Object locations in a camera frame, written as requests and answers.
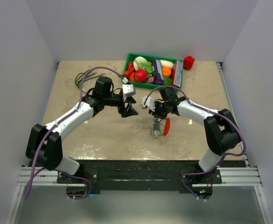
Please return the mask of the white green cabbage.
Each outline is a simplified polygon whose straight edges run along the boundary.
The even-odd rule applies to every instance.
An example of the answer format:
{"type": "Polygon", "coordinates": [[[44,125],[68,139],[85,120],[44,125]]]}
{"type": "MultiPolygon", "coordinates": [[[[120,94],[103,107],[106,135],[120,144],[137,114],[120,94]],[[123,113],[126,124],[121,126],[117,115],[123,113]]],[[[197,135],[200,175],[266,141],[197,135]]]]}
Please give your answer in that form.
{"type": "Polygon", "coordinates": [[[143,69],[147,73],[153,72],[151,64],[142,56],[138,56],[134,59],[133,66],[135,70],[143,69]]]}

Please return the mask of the green vegetable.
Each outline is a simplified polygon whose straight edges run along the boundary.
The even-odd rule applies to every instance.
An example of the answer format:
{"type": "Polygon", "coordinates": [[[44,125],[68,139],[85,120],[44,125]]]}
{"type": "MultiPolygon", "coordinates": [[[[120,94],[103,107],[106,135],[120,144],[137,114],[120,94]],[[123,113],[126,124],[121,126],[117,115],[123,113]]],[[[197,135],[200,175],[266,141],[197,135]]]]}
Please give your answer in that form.
{"type": "Polygon", "coordinates": [[[172,85],[172,79],[170,77],[164,77],[164,82],[162,85],[172,85]]]}

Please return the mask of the red bell pepper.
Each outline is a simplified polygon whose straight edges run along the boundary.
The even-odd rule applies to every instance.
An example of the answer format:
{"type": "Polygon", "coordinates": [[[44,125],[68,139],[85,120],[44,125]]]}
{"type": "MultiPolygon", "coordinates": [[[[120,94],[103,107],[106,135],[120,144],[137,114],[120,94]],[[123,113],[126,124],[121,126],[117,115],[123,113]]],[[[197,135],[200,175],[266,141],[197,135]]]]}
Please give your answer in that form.
{"type": "Polygon", "coordinates": [[[183,68],[185,70],[190,70],[193,67],[194,62],[195,62],[195,58],[193,58],[192,56],[187,56],[184,59],[183,68]]]}

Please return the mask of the black base frame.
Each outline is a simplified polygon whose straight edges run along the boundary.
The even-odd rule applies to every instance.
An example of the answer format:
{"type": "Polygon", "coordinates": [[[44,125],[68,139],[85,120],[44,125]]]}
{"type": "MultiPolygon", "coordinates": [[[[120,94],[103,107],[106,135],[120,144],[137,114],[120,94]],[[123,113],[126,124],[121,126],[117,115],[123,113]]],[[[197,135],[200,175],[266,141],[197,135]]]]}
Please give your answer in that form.
{"type": "Polygon", "coordinates": [[[201,174],[198,161],[80,160],[76,178],[52,171],[54,183],[65,185],[69,196],[103,191],[176,191],[212,194],[212,187],[226,183],[225,172],[245,167],[244,161],[224,161],[219,168],[201,174]]]}

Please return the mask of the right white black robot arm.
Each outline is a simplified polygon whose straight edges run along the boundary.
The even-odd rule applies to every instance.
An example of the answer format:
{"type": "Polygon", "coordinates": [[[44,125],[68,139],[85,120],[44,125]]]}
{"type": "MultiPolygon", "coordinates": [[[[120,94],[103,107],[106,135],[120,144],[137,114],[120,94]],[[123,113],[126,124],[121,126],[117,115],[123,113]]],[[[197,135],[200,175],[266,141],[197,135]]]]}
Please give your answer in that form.
{"type": "Polygon", "coordinates": [[[186,95],[178,97],[176,90],[176,87],[166,86],[159,90],[161,101],[148,95],[142,98],[141,105],[143,109],[149,109],[149,114],[155,118],[151,130],[153,137],[168,134],[171,126],[169,114],[189,118],[204,127],[208,149],[198,162],[195,178],[199,183],[206,183],[229,150],[243,142],[243,138],[228,109],[218,111],[198,105],[186,95]]]}

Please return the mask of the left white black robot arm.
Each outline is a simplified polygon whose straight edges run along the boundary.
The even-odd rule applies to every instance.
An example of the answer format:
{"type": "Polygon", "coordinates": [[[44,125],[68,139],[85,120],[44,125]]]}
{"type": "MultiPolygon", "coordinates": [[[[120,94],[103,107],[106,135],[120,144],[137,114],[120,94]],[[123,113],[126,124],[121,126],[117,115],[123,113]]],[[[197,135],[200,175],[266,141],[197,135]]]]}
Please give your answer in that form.
{"type": "Polygon", "coordinates": [[[136,90],[132,83],[122,85],[118,94],[112,91],[113,81],[101,76],[95,86],[80,98],[79,102],[60,118],[42,126],[37,124],[31,129],[26,149],[26,157],[43,168],[67,173],[73,183],[84,178],[79,162],[63,156],[62,142],[83,122],[93,118],[106,106],[117,107],[121,117],[137,115],[132,107],[136,90]]]}

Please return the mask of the red chili pepper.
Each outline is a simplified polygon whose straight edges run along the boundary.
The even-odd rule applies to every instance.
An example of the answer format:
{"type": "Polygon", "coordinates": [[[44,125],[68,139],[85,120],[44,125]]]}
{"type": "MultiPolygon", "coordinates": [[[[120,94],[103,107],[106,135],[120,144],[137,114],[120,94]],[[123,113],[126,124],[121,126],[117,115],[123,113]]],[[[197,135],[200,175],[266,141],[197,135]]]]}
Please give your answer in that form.
{"type": "Polygon", "coordinates": [[[133,62],[129,62],[128,67],[126,69],[126,71],[124,72],[124,76],[126,78],[129,78],[131,76],[131,74],[134,72],[134,65],[133,62]]]}

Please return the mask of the purple white box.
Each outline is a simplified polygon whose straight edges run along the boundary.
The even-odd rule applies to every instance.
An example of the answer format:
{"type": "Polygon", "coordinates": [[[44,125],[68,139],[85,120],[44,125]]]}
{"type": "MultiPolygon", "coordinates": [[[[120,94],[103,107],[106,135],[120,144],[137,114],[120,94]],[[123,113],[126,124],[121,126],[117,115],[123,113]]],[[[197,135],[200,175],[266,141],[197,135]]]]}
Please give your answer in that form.
{"type": "Polygon", "coordinates": [[[164,83],[164,76],[162,72],[162,65],[159,59],[153,58],[152,61],[152,70],[154,76],[154,83],[162,85],[164,83]]]}

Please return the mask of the red apple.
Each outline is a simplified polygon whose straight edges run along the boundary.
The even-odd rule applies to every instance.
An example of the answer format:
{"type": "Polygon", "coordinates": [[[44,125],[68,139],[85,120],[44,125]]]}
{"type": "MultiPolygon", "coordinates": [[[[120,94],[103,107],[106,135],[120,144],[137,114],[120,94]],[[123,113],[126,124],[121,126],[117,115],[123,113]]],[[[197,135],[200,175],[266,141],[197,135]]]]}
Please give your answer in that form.
{"type": "Polygon", "coordinates": [[[144,82],[147,79],[147,72],[144,69],[138,69],[134,72],[134,81],[144,82]]]}

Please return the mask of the red grey box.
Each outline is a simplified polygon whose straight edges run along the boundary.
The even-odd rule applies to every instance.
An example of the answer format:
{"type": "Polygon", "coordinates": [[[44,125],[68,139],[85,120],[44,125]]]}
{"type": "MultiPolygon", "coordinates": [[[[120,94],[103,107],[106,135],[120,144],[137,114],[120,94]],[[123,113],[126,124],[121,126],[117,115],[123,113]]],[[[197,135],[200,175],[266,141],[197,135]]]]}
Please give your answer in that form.
{"type": "Polygon", "coordinates": [[[171,85],[177,88],[180,88],[182,84],[182,76],[183,76],[183,63],[177,60],[174,63],[174,67],[172,71],[171,85]]]}

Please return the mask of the orange fruit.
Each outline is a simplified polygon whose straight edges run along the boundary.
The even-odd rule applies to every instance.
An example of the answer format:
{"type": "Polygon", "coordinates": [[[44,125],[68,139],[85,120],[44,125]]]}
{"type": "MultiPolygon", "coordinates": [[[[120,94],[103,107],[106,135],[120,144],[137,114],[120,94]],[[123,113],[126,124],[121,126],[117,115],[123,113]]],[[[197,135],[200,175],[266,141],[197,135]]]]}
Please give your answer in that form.
{"type": "Polygon", "coordinates": [[[162,72],[165,77],[171,77],[172,70],[169,67],[163,67],[162,72]]]}

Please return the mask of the white radish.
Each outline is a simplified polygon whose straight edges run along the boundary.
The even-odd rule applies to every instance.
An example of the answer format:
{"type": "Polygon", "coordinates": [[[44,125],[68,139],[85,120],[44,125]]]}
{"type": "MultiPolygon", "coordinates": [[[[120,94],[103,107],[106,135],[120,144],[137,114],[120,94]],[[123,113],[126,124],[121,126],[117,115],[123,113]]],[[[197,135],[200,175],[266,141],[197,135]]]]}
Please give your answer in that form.
{"type": "Polygon", "coordinates": [[[162,67],[168,67],[170,69],[173,69],[174,67],[174,63],[167,60],[160,60],[160,63],[162,67]]]}

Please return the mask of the green plastic bin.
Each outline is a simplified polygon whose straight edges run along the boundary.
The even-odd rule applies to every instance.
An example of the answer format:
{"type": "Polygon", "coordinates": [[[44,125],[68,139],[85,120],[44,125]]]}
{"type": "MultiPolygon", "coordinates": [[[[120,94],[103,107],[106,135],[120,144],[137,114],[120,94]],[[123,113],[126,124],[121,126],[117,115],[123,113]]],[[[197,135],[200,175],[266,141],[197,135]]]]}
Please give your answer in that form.
{"type": "MultiPolygon", "coordinates": [[[[173,63],[175,63],[177,60],[179,60],[179,59],[166,58],[166,57],[159,57],[159,56],[149,56],[149,55],[142,55],[142,54],[136,54],[136,53],[129,53],[128,56],[127,56],[126,65],[125,65],[125,67],[124,67],[124,72],[126,71],[129,62],[133,62],[134,59],[135,59],[136,57],[138,57],[138,56],[144,57],[144,58],[151,64],[151,66],[152,66],[151,61],[152,61],[153,58],[157,58],[157,59],[159,59],[159,60],[167,60],[167,61],[170,61],[170,62],[173,62],[173,63]]],[[[147,79],[148,79],[149,77],[154,77],[154,76],[153,76],[153,72],[152,72],[152,73],[147,73],[147,79]]],[[[158,85],[158,84],[155,84],[155,83],[153,83],[153,84],[148,84],[148,83],[146,83],[146,81],[144,81],[144,82],[136,82],[136,81],[132,82],[132,81],[130,81],[130,82],[131,82],[135,87],[144,88],[144,89],[150,89],[150,90],[152,90],[152,89],[154,89],[154,88],[156,88],[156,87],[158,87],[158,86],[163,86],[163,85],[158,85]]]]}

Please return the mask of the orange carrot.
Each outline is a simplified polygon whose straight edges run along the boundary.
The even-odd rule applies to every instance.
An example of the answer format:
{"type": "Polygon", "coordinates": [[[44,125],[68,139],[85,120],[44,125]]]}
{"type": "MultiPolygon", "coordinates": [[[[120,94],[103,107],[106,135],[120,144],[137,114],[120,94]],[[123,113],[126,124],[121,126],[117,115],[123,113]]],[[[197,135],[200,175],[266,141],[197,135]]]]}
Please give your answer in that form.
{"type": "Polygon", "coordinates": [[[134,72],[131,73],[131,75],[129,76],[129,80],[134,82],[135,78],[134,78],[134,72]]]}

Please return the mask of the purple sweet potato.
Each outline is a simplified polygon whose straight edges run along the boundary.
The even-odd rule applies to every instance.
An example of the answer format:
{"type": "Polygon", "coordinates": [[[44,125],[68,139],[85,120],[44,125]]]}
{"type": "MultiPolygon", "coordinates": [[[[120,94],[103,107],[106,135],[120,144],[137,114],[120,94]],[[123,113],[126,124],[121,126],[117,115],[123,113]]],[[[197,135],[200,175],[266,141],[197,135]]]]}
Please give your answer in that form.
{"type": "Polygon", "coordinates": [[[153,83],[154,83],[154,77],[149,77],[149,78],[146,80],[146,83],[148,83],[148,84],[153,84],[153,83]]]}

